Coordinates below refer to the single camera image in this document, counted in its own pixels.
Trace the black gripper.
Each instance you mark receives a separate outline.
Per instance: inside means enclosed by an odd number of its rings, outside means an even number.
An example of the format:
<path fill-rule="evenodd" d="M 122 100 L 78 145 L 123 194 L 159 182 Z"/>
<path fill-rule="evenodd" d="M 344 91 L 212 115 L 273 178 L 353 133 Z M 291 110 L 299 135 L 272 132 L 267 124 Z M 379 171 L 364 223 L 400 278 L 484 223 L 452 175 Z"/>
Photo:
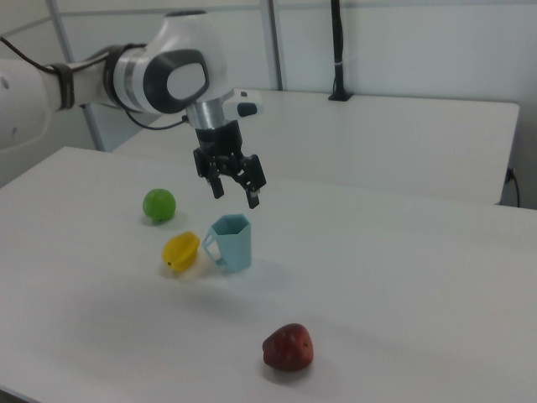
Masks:
<path fill-rule="evenodd" d="M 259 205 L 258 195 L 267 181 L 256 154 L 242 153 L 242 135 L 237 121 L 220 128 L 197 129 L 199 147 L 194 150 L 197 174 L 206 178 L 215 199 L 224 195 L 220 173 L 231 176 L 245 190 L 248 207 Z"/>

